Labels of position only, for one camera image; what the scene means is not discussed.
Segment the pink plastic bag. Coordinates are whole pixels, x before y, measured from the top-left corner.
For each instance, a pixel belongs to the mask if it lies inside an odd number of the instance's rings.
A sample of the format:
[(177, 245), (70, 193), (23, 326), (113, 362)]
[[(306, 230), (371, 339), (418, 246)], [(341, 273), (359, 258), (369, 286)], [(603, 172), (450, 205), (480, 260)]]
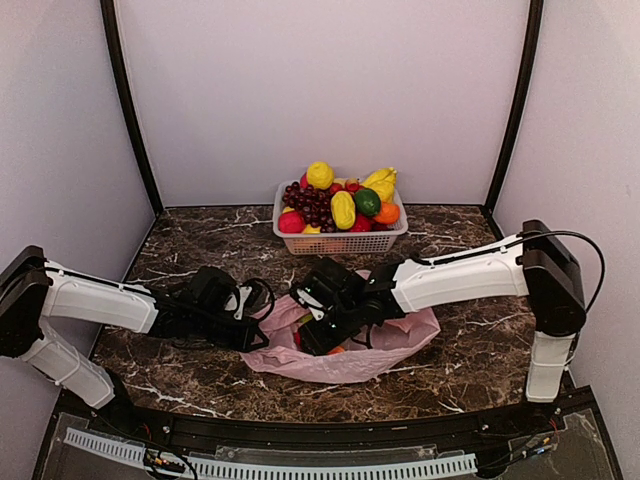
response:
[(432, 309), (386, 321), (372, 329), (370, 349), (347, 340), (341, 350), (313, 356), (300, 350), (294, 340), (299, 320), (308, 311), (285, 295), (260, 324), (269, 344), (241, 355), (253, 371), (271, 373), (305, 382), (353, 384), (366, 382), (416, 354), (439, 333), (440, 325)]

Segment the dark purple grape bunch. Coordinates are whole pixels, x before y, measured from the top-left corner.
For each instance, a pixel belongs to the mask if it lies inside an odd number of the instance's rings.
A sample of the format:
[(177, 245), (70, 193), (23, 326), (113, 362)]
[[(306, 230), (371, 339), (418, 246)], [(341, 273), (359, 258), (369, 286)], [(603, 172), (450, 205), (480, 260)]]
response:
[(282, 213), (295, 210), (304, 217), (306, 226), (320, 226), (321, 233), (335, 233), (337, 227), (331, 213), (331, 199), (328, 190), (316, 189), (311, 185), (301, 189), (299, 182), (292, 182), (285, 187), (281, 196), (284, 205)]

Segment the yellow fruit from bag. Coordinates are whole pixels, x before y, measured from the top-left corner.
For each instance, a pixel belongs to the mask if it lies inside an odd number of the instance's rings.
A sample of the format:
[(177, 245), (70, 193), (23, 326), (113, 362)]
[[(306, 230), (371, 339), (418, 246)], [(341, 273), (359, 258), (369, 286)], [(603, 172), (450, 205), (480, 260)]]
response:
[(382, 202), (391, 203), (395, 193), (395, 184), (384, 181), (385, 170), (389, 168), (381, 168), (370, 174), (361, 185), (364, 188), (374, 190), (380, 197)]

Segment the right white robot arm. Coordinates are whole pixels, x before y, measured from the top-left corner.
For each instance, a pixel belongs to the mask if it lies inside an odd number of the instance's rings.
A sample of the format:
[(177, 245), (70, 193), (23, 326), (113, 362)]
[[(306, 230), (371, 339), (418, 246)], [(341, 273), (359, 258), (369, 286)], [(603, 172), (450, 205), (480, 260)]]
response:
[(539, 220), (498, 242), (455, 254), (409, 259), (374, 268), (368, 277), (330, 258), (321, 259), (290, 289), (312, 318), (301, 328), (304, 352), (329, 353), (363, 328), (462, 301), (523, 297), (535, 317), (525, 400), (510, 413), (521, 434), (549, 416), (572, 346), (593, 303), (585, 300), (581, 268), (562, 243), (567, 230)]

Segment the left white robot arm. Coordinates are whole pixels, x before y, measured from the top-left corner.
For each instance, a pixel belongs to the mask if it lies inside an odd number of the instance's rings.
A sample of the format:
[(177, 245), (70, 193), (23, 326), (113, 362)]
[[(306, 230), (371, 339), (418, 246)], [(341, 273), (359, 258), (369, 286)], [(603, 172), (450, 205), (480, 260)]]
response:
[(118, 283), (48, 260), (25, 247), (1, 273), (1, 354), (41, 372), (88, 407), (120, 436), (141, 427), (117, 375), (94, 364), (51, 326), (53, 318), (108, 325), (153, 338), (203, 340), (240, 353), (268, 345), (261, 323), (275, 307), (268, 283), (238, 283), (225, 271), (199, 268), (168, 291)]

